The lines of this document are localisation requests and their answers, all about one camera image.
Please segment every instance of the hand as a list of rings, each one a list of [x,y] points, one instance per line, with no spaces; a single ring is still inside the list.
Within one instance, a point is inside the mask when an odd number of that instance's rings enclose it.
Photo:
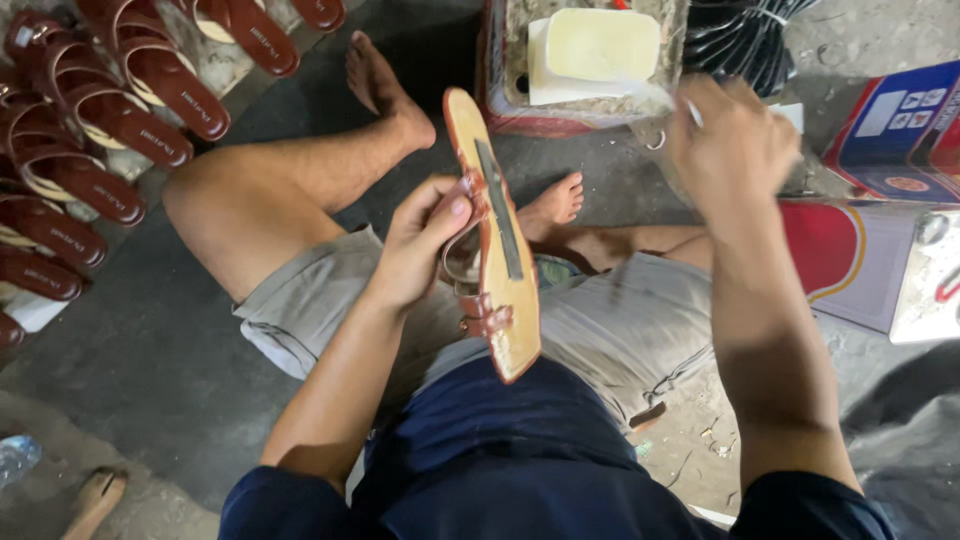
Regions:
[[[697,127],[692,102],[703,117]],[[677,96],[667,148],[680,181],[709,227],[772,206],[797,160],[800,136],[780,114],[772,114],[737,77],[719,86],[710,77],[687,80]]]
[[[426,296],[437,277],[437,255],[470,218],[467,197],[458,197],[446,210],[430,212],[458,179],[433,175],[394,211],[383,254],[373,272],[368,293],[387,307],[407,310]]]

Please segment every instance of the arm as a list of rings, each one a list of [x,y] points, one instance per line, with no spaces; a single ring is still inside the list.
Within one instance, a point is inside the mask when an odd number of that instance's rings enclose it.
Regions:
[[[428,180],[396,209],[370,283],[280,415],[261,464],[321,477],[344,493],[394,365],[406,313],[433,284],[440,248],[469,218],[469,201],[461,197],[426,223],[455,183]]]
[[[703,116],[697,128],[686,112]],[[840,432],[836,378],[793,265],[775,195],[799,137],[737,79],[696,79],[678,100],[671,157],[714,241],[713,343],[743,440],[745,490],[805,471],[859,491]]]

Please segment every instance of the concrete floor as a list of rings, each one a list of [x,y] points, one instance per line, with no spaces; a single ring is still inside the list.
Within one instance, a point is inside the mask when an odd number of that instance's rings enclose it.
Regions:
[[[370,0],[304,57],[296,77],[278,82],[237,119],[225,143],[330,134],[370,122],[347,90],[343,67],[349,32],[367,30],[441,134],[432,149],[405,160],[337,216],[347,228],[371,222],[383,234],[392,208],[413,186],[430,172],[456,169],[437,106],[447,85],[471,86],[479,9],[468,0]],[[792,21],[787,39],[800,74],[784,96],[806,103],[807,145],[823,148],[864,76],[960,57],[960,35],[950,26],[958,16],[954,2],[832,0]],[[581,224],[696,221],[656,166],[662,154],[642,149],[627,128],[565,141],[496,136],[493,146],[520,204],[582,170],[588,197]],[[815,165],[795,183],[847,190]],[[96,538],[213,537],[227,491],[254,464],[298,387],[242,338],[229,308],[163,209],[151,212],[93,289],[0,373],[0,432],[30,432],[45,447],[40,465],[0,494],[0,536],[59,537],[85,475],[116,464],[132,482]],[[831,349],[848,363],[889,367],[925,349],[832,331]],[[878,369],[864,365],[841,377],[844,410],[862,397],[844,377],[879,380]],[[667,414],[636,439],[641,463],[665,484],[675,479],[671,489],[685,502],[735,515],[739,443],[715,369],[666,401]],[[725,457],[720,446],[731,448]]]

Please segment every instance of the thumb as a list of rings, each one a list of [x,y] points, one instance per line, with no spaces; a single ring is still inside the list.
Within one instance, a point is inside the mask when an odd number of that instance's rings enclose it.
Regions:
[[[420,233],[418,243],[423,246],[423,249],[432,252],[440,250],[447,240],[467,224],[472,211],[473,208],[467,197],[457,197],[446,209],[427,222],[423,232]]]

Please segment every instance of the bare foot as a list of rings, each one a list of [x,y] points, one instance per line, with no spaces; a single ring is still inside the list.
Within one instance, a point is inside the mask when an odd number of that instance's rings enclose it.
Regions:
[[[547,187],[533,203],[516,211],[516,220],[528,241],[542,241],[552,227],[569,223],[577,217],[584,202],[583,180],[584,175],[580,173],[567,175]]]
[[[410,99],[394,70],[373,43],[359,30],[350,37],[347,51],[347,86],[367,109],[384,118],[402,122],[418,148],[429,148],[437,139],[433,123]]]

